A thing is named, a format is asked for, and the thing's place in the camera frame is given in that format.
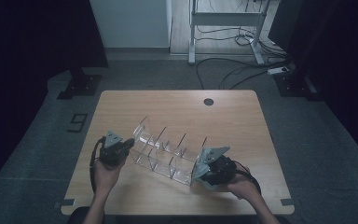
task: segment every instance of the acrylic divider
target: acrylic divider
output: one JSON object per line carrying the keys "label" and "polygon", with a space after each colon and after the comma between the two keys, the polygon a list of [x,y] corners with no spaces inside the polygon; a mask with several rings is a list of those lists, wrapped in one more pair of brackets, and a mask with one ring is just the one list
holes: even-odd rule
{"label": "acrylic divider", "polygon": [[149,119],[145,117],[133,132],[135,144],[130,150],[131,157],[144,168],[190,186],[198,153],[187,148],[186,134],[178,145],[173,144],[169,137],[167,127],[157,137],[154,136]]}

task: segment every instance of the power strip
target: power strip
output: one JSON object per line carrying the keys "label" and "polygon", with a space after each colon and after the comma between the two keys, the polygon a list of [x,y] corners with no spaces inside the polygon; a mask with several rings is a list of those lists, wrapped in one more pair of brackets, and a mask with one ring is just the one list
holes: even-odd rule
{"label": "power strip", "polygon": [[287,72],[289,72],[289,69],[287,69],[287,67],[272,68],[267,71],[270,76],[279,75]]}

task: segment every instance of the person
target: person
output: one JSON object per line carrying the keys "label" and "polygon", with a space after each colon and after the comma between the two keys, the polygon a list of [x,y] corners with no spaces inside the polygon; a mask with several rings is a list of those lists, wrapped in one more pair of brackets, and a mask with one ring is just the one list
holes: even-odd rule
{"label": "person", "polygon": [[[100,161],[95,162],[95,194],[92,203],[83,224],[102,223],[103,209],[110,191],[118,182],[121,168],[125,164],[125,160],[117,167],[109,167]],[[250,174],[248,167],[243,167],[237,163],[237,169]],[[227,189],[238,199],[244,199],[254,208],[257,213],[260,224],[279,224],[278,219],[272,214],[264,201],[256,186],[245,176],[235,175],[234,178],[227,183]]]}

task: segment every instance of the black curtain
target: black curtain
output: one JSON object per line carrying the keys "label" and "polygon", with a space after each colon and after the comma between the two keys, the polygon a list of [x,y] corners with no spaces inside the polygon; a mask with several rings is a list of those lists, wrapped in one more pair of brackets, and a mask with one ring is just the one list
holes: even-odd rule
{"label": "black curtain", "polygon": [[89,0],[0,0],[0,168],[74,64],[107,67]]}

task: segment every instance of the wooden table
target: wooden table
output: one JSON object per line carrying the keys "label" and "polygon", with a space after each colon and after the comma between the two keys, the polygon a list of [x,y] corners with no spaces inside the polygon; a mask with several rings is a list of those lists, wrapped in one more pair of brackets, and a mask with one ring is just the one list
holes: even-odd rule
{"label": "wooden table", "polygon": [[[210,98],[213,105],[206,105]],[[254,91],[105,91],[92,118],[62,212],[70,215],[79,206],[90,206],[89,162],[95,143],[108,130],[130,138],[148,116],[152,132],[170,128],[170,138],[191,136],[191,150],[229,145],[225,154],[251,169],[261,185],[272,213],[295,210],[269,129]],[[105,206],[111,215],[251,215],[255,210],[229,192],[189,187],[137,165],[128,157],[120,179]]]}

